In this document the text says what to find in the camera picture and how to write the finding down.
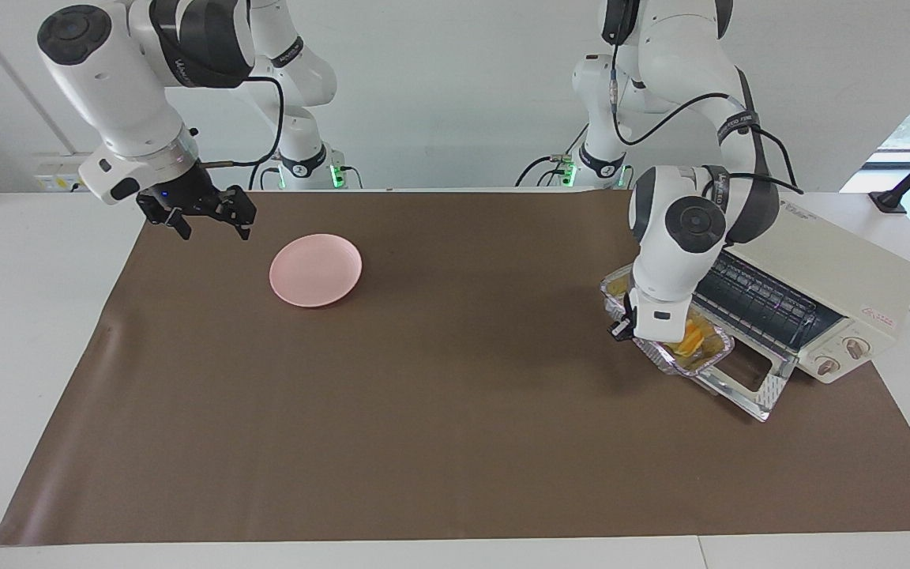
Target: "power outlet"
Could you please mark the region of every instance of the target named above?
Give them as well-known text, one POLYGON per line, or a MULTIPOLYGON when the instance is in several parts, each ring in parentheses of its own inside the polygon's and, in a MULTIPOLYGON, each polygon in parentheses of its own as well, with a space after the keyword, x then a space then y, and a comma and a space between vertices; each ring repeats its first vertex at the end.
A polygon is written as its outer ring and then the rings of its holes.
POLYGON ((58 178, 58 170, 61 168, 61 164, 41 164, 33 173, 33 178, 37 180, 37 185, 41 190, 62 191, 62 187, 55 181, 55 178, 58 178))
POLYGON ((83 178, 79 177, 79 164, 63 164, 55 174, 55 182, 62 191, 89 191, 83 178))
POLYGON ((41 190, 65 192, 87 191, 79 176, 79 164, 41 164, 33 173, 41 190))

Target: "brown mat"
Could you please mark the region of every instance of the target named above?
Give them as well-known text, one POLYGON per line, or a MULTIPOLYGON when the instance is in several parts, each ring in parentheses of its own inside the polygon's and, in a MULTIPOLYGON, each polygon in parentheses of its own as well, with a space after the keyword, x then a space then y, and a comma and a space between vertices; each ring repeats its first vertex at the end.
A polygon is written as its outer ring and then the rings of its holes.
POLYGON ((0 545, 910 530, 873 367, 758 424, 607 335, 628 198, 258 194, 249 243, 145 228, 0 545), (269 263, 321 232, 363 281, 286 306, 269 263))

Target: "pink plate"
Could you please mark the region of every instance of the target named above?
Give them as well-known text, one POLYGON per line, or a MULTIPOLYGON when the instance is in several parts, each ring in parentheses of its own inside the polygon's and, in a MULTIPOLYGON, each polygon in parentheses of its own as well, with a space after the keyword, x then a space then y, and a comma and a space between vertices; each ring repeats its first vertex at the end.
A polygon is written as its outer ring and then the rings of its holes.
POLYGON ((353 243, 338 235, 308 235, 276 255, 269 282, 293 306, 324 307, 353 291, 363 267, 353 243))

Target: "black cable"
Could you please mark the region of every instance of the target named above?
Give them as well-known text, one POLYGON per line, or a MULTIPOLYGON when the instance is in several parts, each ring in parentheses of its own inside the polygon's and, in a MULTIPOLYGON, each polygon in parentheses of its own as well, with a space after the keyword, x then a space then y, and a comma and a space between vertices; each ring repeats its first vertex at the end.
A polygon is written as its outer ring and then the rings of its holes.
POLYGON ((729 177, 733 178, 733 179, 743 178, 743 179, 751 179, 751 180, 761 180, 761 181, 765 181, 765 183, 772 183, 772 184, 780 185, 780 187, 787 187, 789 190, 793 190, 793 191, 795 191, 796 194, 799 194, 799 195, 806 194, 805 191, 799 190, 798 187, 794 187, 794 185, 787 183, 787 181, 781 181, 777 178, 773 178, 772 176, 765 176, 763 174, 751 174, 749 172, 736 172, 733 174, 729 174, 729 177))
POLYGON ((268 174, 269 172, 278 173, 279 169, 278 168, 266 168, 265 170, 262 170, 262 175, 259 176, 259 188, 262 191, 265 191, 265 175, 268 174))
POLYGON ((279 148, 279 141, 283 137, 283 119, 286 115, 286 96, 283 94, 283 86, 279 84, 279 81, 276 81, 272 77, 249 77, 245 79, 246 83, 272 83, 276 86, 276 93, 279 95, 279 123, 276 126, 276 141, 272 145, 272 150, 268 151, 261 159, 255 162, 231 162, 232 166, 246 168, 249 166, 261 166, 264 163, 268 162, 270 158, 276 154, 276 150, 279 148))
POLYGON ((581 141, 581 137, 585 136, 585 133, 588 133, 588 125, 585 125, 584 129, 581 129, 581 132, 578 133, 577 138, 575 138, 574 141, 572 141, 570 147, 567 147, 567 150, 564 151, 564 154, 570 154, 571 151, 574 150, 575 145, 577 145, 579 143, 579 141, 581 141))
POLYGON ((541 187, 541 185, 543 185, 543 178, 545 178, 546 176, 550 176, 550 180, 548 181, 548 183, 546 183, 547 187, 549 187, 549 185, 553 183, 553 180, 556 180, 557 176, 559 176, 559 175, 563 176, 564 173, 565 172, 563 170, 561 170, 560 167, 558 166, 558 167, 550 170, 549 172, 543 174, 542 176, 539 176, 539 182, 536 184, 536 187, 541 187))
POLYGON ((350 172, 350 170, 353 170, 354 173, 357 174, 357 183, 360 183, 360 190, 364 190, 364 178, 361 177, 360 170, 354 168, 353 166, 343 166, 340 168, 340 170, 343 170, 343 172, 350 172))
POLYGON ((535 168, 535 166, 539 166, 543 162, 553 162, 553 161, 554 161, 554 158, 552 156, 544 156, 542 158, 537 159, 532 164, 529 164, 528 168, 526 168, 525 171, 521 173, 521 176, 519 176, 519 179, 515 183, 515 187, 521 187, 521 180, 524 180, 525 177, 528 176, 528 173, 531 172, 535 168))
POLYGON ((728 98, 730 98, 729 95, 727 95, 725 93, 707 93, 707 94, 701 95, 699 97, 694 97, 692 100, 689 100, 689 101, 685 102, 684 104, 679 105, 679 107, 677 107, 675 109, 675 111, 669 113, 667 118, 662 119, 662 122, 658 123, 658 125, 655 125, 652 128, 652 130, 648 130, 648 132, 645 133, 643 137, 641 137, 635 141, 629 141, 629 140, 625 139, 624 134, 622 134, 620 132, 620 120, 617 119, 616 112, 613 113, 613 127, 614 127, 614 129, 617 130, 617 138, 619 138, 622 143, 624 143, 625 145, 639 145, 639 144, 643 143, 643 141, 648 140, 653 134, 657 133, 658 130, 661 129, 662 126, 667 125, 669 120, 675 119, 676 115, 679 115, 680 112, 686 111, 687 108, 693 107, 695 104, 698 104, 698 102, 701 102, 704 100, 728 100, 728 98))
POLYGON ((799 183, 795 181, 795 173, 792 169, 792 158, 788 155, 788 148, 786 148, 786 145, 784 145, 784 143, 778 137, 774 136, 774 134, 769 133, 767 130, 763 130, 759 125, 754 126, 754 132, 756 134, 760 134, 762 137, 765 137, 765 139, 772 141, 777 145, 777 147, 779 147, 781 150, 781 157, 784 158, 784 168, 788 170, 788 180, 791 181, 792 185, 798 187, 799 183))
POLYGON ((620 53, 620 46, 622 43, 620 40, 620 35, 621 35, 621 33, 624 32, 624 18, 626 18, 626 17, 627 17, 626 12, 623 14, 620 14, 620 23, 617 24, 617 35, 613 36, 613 40, 615 42, 615 44, 613 46, 613 67, 611 67, 610 69, 612 69, 614 71, 617 70, 617 54, 620 53))
POLYGON ((252 175, 248 178, 248 190, 253 190, 255 188, 255 178, 259 175, 259 168, 262 167, 262 164, 256 164, 252 167, 252 175))

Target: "power cord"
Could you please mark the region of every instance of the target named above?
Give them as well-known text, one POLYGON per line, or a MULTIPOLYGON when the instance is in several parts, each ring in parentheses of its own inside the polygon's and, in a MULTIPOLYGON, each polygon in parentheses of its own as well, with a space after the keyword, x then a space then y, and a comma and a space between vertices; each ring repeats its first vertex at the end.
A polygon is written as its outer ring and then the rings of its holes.
POLYGON ((283 119, 286 115, 286 96, 283 94, 283 86, 279 84, 279 81, 271 77, 249 77, 245 79, 248 83, 272 83, 276 86, 276 94, 279 95, 279 122, 276 125, 276 140, 272 144, 272 150, 268 151, 261 159, 255 162, 231 162, 232 166, 238 167, 248 167, 252 166, 252 175, 248 179, 248 188, 255 187, 255 177, 259 173, 259 168, 263 164, 269 161, 276 154, 276 150, 279 148, 279 141, 283 137, 283 119))
POLYGON ((585 133, 588 133, 588 125, 585 125, 584 129, 581 129, 581 132, 578 133, 578 136, 574 139, 574 141, 572 141, 570 147, 567 147, 567 150, 564 151, 564 154, 569 156, 571 151, 574 150, 575 145, 581 141, 581 137, 585 136, 585 133))
POLYGON ((354 168, 353 166, 343 166, 340 168, 343 172, 354 172, 357 174, 357 183, 360 183, 360 190, 364 190, 364 178, 360 175, 360 170, 354 168))
POLYGON ((806 194, 805 191, 799 190, 798 187, 794 187, 794 185, 787 183, 787 181, 779 180, 772 176, 766 176, 765 174, 754 174, 754 173, 749 173, 749 172, 736 172, 733 174, 729 174, 729 177, 733 178, 733 179, 761 180, 761 181, 765 181, 765 183, 772 183, 774 185, 780 185, 780 187, 787 187, 789 190, 793 190, 793 191, 795 191, 796 194, 799 194, 799 195, 806 194))
POLYGON ((781 151, 781 157, 784 158, 784 169, 788 170, 788 181, 791 181, 792 185, 798 187, 799 183, 795 181, 795 173, 792 169, 792 158, 788 155, 788 148, 786 148, 786 145, 784 145, 778 137, 774 136, 774 134, 769 133, 767 130, 763 130, 760 126, 754 126, 754 132, 777 145, 777 148, 781 151))
POLYGON ((551 156, 544 156, 542 158, 535 159, 535 161, 533 161, 532 164, 529 164, 528 167, 525 169, 525 171, 521 173, 521 176, 519 176, 519 179, 515 183, 515 187, 521 187, 521 181, 525 180, 525 177, 528 176, 528 173, 533 171, 536 168, 536 166, 541 165, 543 162, 561 162, 561 160, 560 160, 561 158, 563 158, 563 156, 558 157, 558 156, 551 155, 551 156))
MULTIPOLYGON (((625 23, 624 17, 621 17, 620 24, 617 26, 617 36, 616 37, 618 40, 619 40, 621 33, 624 32, 624 23, 625 23)), ((619 101, 620 87, 619 87, 619 84, 617 83, 617 55, 619 53, 620 53, 620 43, 617 43, 616 46, 613 47, 613 65, 611 65, 611 68, 610 68, 610 97, 611 97, 610 102, 611 102, 611 108, 613 108, 613 127, 615 130, 617 130, 617 138, 619 138, 620 141, 622 143, 624 143, 625 145, 639 145, 639 144, 643 143, 643 141, 648 140, 653 134, 658 132, 658 130, 660 130, 662 126, 667 125, 667 123, 669 123, 672 119, 675 119, 676 115, 679 115, 680 112, 686 111, 687 108, 693 107, 693 105, 698 104, 698 102, 701 102, 704 100, 715 100, 715 98, 718 98, 718 100, 732 100, 732 97, 730 97, 729 95, 727 95, 725 93, 707 93, 707 94, 701 95, 699 97, 694 97, 692 100, 689 100, 689 101, 685 102, 684 104, 679 105, 679 107, 677 107, 675 109, 675 111, 669 113, 667 118, 662 119, 661 122, 658 123, 658 125, 655 125, 651 130, 648 130, 648 132, 645 133, 643 137, 641 137, 635 141, 629 141, 629 140, 625 139, 624 134, 622 134, 620 132, 620 119, 618 119, 618 110, 619 110, 618 101, 619 101)), ((773 178, 770 176, 765 176, 763 174, 737 173, 737 174, 732 174, 732 177, 733 178, 752 178, 752 179, 758 179, 758 180, 763 180, 763 181, 769 181, 769 183, 774 183, 774 184, 780 185, 781 187, 787 187, 789 190, 793 190, 793 191, 797 192, 797 194, 805 194, 806 192, 800 190, 798 188, 799 184, 795 182, 795 173, 793 172, 792 159, 791 159, 790 155, 788 155, 788 148, 786 147, 786 145, 784 145, 784 143, 778 137, 774 136, 774 134, 769 133, 767 130, 763 130, 760 126, 754 126, 754 132, 760 134, 762 137, 765 137, 766 139, 769 139, 770 141, 773 141, 773 143, 776 144, 777 147, 779 147, 779 149, 781 151, 781 156, 783 156, 783 158, 784 158, 784 166, 786 166, 786 168, 788 169, 788 179, 790 179, 792 181, 792 183, 791 184, 784 183, 784 181, 781 181, 777 178, 773 178)))
POLYGON ((558 166, 558 167, 550 170, 549 172, 543 174, 542 176, 539 176, 539 182, 536 183, 536 185, 538 187, 541 187, 541 185, 543 185, 543 180, 546 179, 546 176, 550 176, 549 181, 546 182, 546 187, 549 187, 550 184, 553 183, 553 180, 556 180, 557 176, 563 175, 563 174, 566 174, 566 172, 564 172, 564 170, 561 170, 560 167, 558 166))
POLYGON ((613 127, 615 130, 617 130, 617 138, 619 138, 622 143, 624 143, 625 145, 639 145, 639 144, 643 143, 643 141, 648 140, 653 134, 657 133, 658 130, 660 130, 662 126, 666 126, 667 123, 669 123, 672 119, 675 119, 676 115, 679 115, 680 112, 686 111, 687 108, 693 107, 695 104, 698 104, 698 102, 701 102, 704 100, 729 100, 729 98, 731 98, 731 97, 725 93, 707 93, 707 94, 701 95, 699 97, 694 97, 692 100, 689 100, 689 101, 685 102, 684 104, 679 105, 679 107, 677 107, 675 109, 675 111, 669 113, 667 118, 662 119, 661 122, 658 123, 658 125, 655 125, 651 130, 648 130, 648 132, 645 133, 643 137, 641 137, 637 140, 634 140, 634 141, 629 141, 629 140, 625 139, 624 134, 622 134, 620 132, 620 119, 617 118, 618 109, 616 109, 617 105, 614 105, 613 127))
POLYGON ((278 168, 266 168, 265 170, 262 170, 262 175, 259 176, 259 188, 262 191, 265 191, 265 176, 266 176, 266 174, 268 174, 270 172, 279 173, 279 169, 278 168))

